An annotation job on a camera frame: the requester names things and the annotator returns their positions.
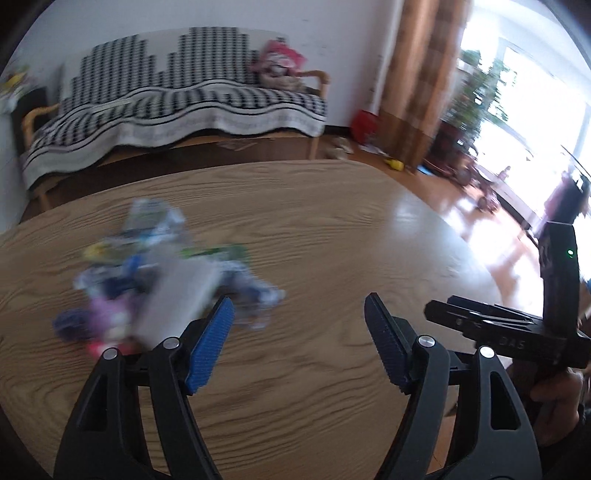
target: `shoe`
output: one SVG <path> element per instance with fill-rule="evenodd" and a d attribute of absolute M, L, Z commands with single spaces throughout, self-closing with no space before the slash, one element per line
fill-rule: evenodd
<path fill-rule="evenodd" d="M 345 150 L 343 150 L 342 148 L 329 148 L 326 151 L 326 156 L 327 156 L 327 158 L 335 158 L 337 160 L 348 160 L 349 159 L 347 152 L 345 152 Z"/>
<path fill-rule="evenodd" d="M 343 150 L 345 153 L 347 153 L 349 155 L 353 154 L 353 148 L 351 148 L 351 144 L 349 143 L 349 140 L 347 140 L 345 137 L 334 138 L 333 145 L 336 148 L 340 148 L 341 150 Z"/>

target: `curtain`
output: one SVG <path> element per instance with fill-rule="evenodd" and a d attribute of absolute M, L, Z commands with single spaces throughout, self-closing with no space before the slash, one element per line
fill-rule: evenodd
<path fill-rule="evenodd" d="M 472 0 L 404 0 L 376 143 L 411 171 L 422 163 L 449 102 Z"/>

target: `red bag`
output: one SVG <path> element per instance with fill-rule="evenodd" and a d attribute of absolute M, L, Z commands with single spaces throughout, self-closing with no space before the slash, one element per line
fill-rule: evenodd
<path fill-rule="evenodd" d="M 378 116 L 366 110 L 357 112 L 351 122 L 351 136 L 360 145 L 370 143 L 378 131 Z"/>

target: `baseboard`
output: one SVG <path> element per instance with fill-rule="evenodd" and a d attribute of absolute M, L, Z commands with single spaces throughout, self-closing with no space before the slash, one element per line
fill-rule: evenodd
<path fill-rule="evenodd" d="M 350 138 L 351 129 L 349 127 L 338 127 L 337 125 L 326 125 L 324 128 L 324 134 Z"/>

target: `wooden table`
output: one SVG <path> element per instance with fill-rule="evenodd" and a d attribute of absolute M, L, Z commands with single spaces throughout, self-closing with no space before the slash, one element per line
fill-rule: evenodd
<path fill-rule="evenodd" d="M 191 399 L 225 479 L 369 479 L 406 398 L 388 382 L 363 321 L 377 291 L 448 348 L 458 333 L 428 324 L 431 299 L 499 302 L 470 249 L 428 206 L 354 162 L 292 161 L 210 168 L 108 190 L 44 213 L 0 237 L 0 404 L 47 471 L 93 361 L 51 329 L 84 306 L 72 290 L 80 251 L 121 227 L 134 197 L 180 207 L 207 245 L 245 244 L 256 274 L 287 291 L 262 332 L 234 328 L 209 385 Z M 142 415 L 165 469 L 149 392 Z"/>

